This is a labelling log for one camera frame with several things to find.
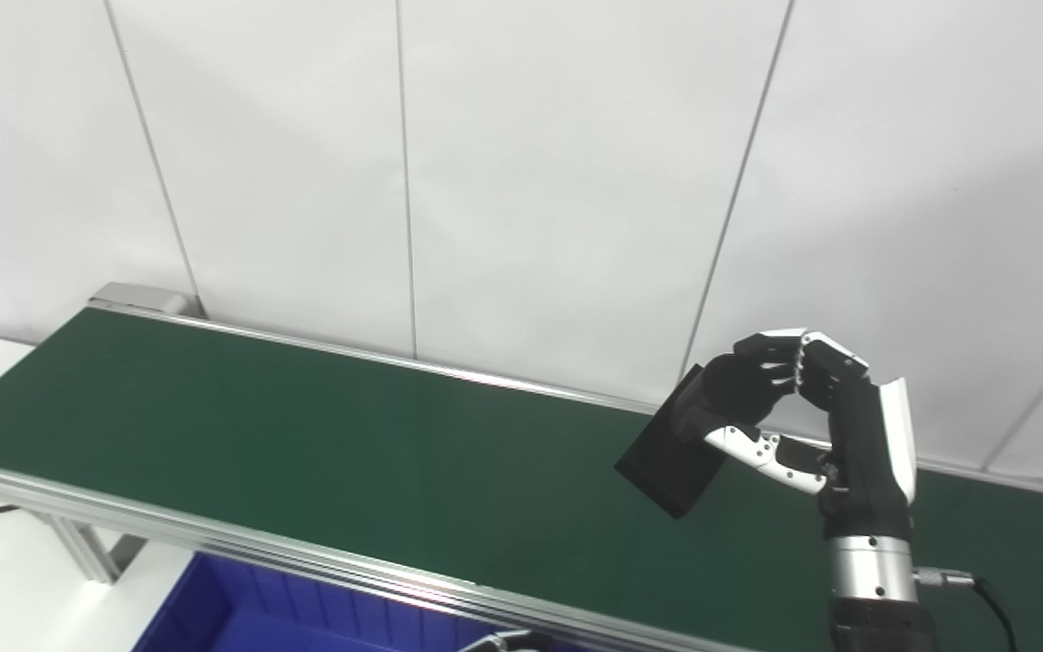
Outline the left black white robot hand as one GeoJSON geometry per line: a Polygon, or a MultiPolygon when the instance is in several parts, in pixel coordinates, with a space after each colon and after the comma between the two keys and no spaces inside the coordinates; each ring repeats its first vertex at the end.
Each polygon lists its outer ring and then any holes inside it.
{"type": "Polygon", "coordinates": [[[472,641],[460,652],[517,652],[554,651],[556,639],[543,632],[522,628],[522,630],[495,631],[472,641]]]}

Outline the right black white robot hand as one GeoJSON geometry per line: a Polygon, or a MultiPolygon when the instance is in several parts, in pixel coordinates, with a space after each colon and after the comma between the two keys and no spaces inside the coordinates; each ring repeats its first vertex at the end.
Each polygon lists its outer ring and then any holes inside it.
{"type": "Polygon", "coordinates": [[[820,331],[758,331],[696,366],[663,405],[679,445],[709,449],[815,496],[824,536],[909,541],[916,466],[903,379],[877,384],[868,364],[820,331]],[[828,418],[826,446],[761,425],[780,401],[806,400],[828,418]]]}

